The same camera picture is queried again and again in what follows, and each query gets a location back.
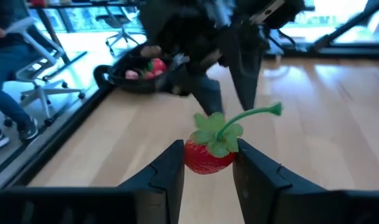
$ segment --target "person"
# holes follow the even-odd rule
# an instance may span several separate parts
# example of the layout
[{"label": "person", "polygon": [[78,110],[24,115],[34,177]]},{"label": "person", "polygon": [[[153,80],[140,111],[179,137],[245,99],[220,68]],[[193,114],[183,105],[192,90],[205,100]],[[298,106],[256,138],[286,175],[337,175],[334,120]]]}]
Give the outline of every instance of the person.
[{"label": "person", "polygon": [[[34,138],[37,133],[37,120],[29,116],[22,107],[2,90],[3,83],[10,80],[19,69],[18,64],[29,54],[30,45],[25,43],[20,34],[5,34],[4,30],[14,21],[25,16],[17,16],[14,9],[21,0],[0,0],[0,111],[17,124],[21,140]],[[9,138],[0,130],[0,148],[9,142]]]}]

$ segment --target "green stem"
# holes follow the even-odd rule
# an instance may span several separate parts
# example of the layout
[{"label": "green stem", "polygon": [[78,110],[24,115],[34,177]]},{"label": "green stem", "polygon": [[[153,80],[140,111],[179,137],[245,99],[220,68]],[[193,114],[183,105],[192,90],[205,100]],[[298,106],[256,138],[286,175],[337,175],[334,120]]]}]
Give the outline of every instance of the green stem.
[{"label": "green stem", "polygon": [[234,118],[229,120],[224,125],[224,127],[222,127],[221,130],[219,130],[219,132],[217,133],[217,140],[221,140],[222,134],[224,133],[225,130],[227,130],[227,128],[231,124],[233,124],[233,123],[237,122],[238,120],[245,118],[249,115],[253,115],[253,114],[257,114],[257,113],[272,113],[272,114],[280,116],[282,113],[282,103],[276,103],[275,105],[267,107],[267,108],[257,108],[257,109],[248,110],[248,111],[245,111],[245,112],[235,116]]}]

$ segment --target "hardwood floor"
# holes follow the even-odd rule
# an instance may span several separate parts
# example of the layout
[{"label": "hardwood floor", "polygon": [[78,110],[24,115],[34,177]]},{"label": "hardwood floor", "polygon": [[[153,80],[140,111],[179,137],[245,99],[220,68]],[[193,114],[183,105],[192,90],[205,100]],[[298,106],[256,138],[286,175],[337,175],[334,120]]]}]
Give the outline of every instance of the hardwood floor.
[{"label": "hardwood floor", "polygon": [[[227,118],[241,109],[228,70],[215,66]],[[264,63],[257,106],[284,104],[281,117],[240,123],[243,139],[328,189],[379,189],[379,62],[285,59]],[[32,181],[32,186],[115,186],[194,130],[197,102],[114,91]],[[232,168],[185,170],[180,223],[243,223]]]}]

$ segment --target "toy strawberry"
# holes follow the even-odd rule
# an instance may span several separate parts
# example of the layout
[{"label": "toy strawberry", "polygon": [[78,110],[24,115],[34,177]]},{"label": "toy strawberry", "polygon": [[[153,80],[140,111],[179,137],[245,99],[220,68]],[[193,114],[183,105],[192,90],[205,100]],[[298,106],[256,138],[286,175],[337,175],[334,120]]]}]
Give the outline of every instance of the toy strawberry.
[{"label": "toy strawberry", "polygon": [[198,130],[190,135],[184,146],[184,162],[198,174],[213,174],[229,166],[239,151],[238,137],[243,134],[239,119],[256,113],[272,113],[280,116],[282,103],[269,108],[258,108],[245,111],[225,122],[221,113],[214,113],[208,118],[195,114],[195,125]]}]

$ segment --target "strawberry leaves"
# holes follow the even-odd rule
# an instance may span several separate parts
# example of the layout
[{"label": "strawberry leaves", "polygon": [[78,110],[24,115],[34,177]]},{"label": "strawberry leaves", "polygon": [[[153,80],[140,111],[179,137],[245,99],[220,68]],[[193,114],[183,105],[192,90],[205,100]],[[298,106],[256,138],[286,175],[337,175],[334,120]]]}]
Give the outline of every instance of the strawberry leaves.
[{"label": "strawberry leaves", "polygon": [[197,144],[207,145],[208,152],[217,158],[223,158],[230,152],[238,152],[237,138],[243,134],[243,128],[239,124],[230,125],[217,139],[217,133],[226,125],[221,113],[214,113],[208,118],[200,113],[194,115],[195,125],[198,130],[194,132],[194,141]]}]

